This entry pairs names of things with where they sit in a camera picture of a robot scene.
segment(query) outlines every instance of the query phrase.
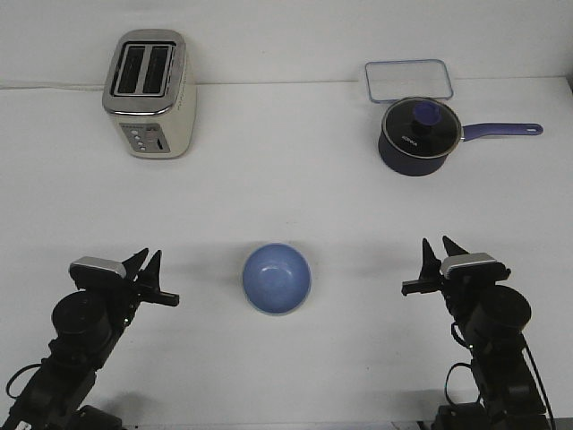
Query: purple handle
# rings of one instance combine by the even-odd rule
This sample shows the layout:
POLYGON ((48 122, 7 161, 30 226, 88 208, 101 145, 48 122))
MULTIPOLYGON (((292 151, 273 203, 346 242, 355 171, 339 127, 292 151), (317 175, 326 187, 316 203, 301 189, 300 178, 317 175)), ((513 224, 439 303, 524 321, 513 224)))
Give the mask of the purple handle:
POLYGON ((541 133, 543 133, 543 127, 539 124, 483 123, 464 125, 464 141, 471 141, 491 134, 536 136, 541 133))

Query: blue bowl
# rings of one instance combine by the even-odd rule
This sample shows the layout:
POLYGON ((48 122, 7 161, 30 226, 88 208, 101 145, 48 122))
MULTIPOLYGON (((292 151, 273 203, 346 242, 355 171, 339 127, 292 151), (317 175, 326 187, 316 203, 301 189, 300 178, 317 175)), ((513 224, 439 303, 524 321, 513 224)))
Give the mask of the blue bowl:
POLYGON ((293 247, 269 244, 257 249, 243 269, 244 293, 269 314, 284 314, 299 306, 311 288, 311 270, 293 247))

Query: toaster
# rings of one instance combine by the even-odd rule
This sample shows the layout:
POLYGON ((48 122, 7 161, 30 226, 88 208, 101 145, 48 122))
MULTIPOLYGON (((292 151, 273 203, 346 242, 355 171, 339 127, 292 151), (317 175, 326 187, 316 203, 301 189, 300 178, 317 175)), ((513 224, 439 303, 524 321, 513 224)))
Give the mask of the toaster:
POLYGON ((102 104, 135 157, 172 159, 189 148, 197 92, 184 38, 134 30, 117 43, 102 104))

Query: navy blue saucepan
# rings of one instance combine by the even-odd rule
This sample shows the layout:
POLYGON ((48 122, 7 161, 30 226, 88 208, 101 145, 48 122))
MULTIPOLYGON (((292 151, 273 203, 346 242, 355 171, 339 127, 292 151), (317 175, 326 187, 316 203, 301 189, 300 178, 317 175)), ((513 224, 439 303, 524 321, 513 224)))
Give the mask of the navy blue saucepan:
POLYGON ((412 97, 393 103, 382 118, 378 151, 384 162, 408 176, 429 175, 460 141, 491 134, 537 135, 539 124, 486 123, 462 126, 452 109, 435 99, 412 97))

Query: white wall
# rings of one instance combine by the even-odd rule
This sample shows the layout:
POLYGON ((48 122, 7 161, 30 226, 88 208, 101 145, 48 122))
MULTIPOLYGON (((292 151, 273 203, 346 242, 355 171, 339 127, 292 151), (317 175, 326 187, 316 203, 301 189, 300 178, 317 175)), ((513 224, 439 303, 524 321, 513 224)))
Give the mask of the white wall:
POLYGON ((438 57, 456 78, 573 74, 570 0, 4 0, 0 84, 102 83, 128 30, 190 41, 199 82, 353 81, 438 57))

